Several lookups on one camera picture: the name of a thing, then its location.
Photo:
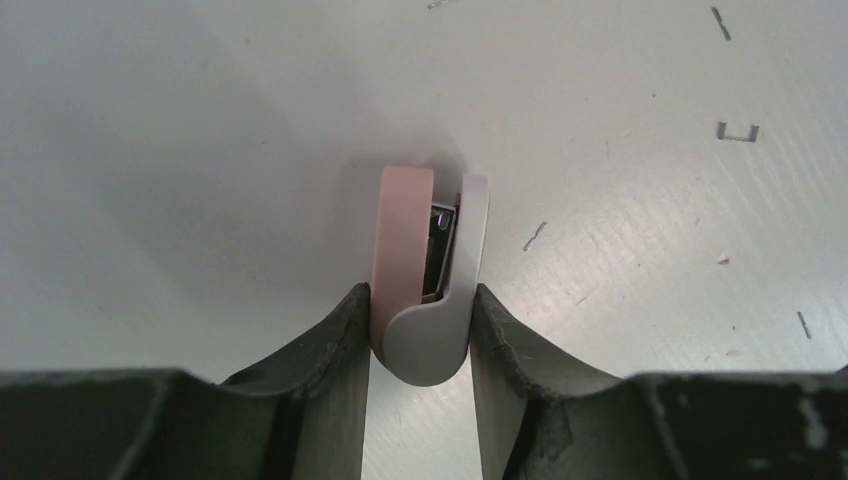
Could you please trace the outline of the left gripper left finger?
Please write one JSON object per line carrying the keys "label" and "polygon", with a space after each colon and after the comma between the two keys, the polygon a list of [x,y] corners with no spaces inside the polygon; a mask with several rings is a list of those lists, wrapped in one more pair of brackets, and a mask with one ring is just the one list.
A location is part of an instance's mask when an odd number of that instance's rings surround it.
{"label": "left gripper left finger", "polygon": [[221,383],[176,368],[5,371],[5,479],[357,479],[370,291]]}

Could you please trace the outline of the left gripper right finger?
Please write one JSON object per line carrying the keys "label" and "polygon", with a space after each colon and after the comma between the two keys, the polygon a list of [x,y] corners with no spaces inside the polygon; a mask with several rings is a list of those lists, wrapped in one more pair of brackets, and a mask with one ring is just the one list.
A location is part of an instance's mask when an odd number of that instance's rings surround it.
{"label": "left gripper right finger", "polygon": [[515,318],[485,285],[470,333],[487,479],[843,479],[847,374],[617,378]]}

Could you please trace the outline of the pink white mini stapler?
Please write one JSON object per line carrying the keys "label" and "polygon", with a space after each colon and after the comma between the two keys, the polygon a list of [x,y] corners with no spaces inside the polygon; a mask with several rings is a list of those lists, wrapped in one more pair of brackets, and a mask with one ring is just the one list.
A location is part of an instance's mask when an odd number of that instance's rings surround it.
{"label": "pink white mini stapler", "polygon": [[489,212],[481,175],[463,175],[451,203],[437,202],[434,186],[430,169],[383,169],[370,282],[372,350],[419,387],[449,380],[465,361]]}

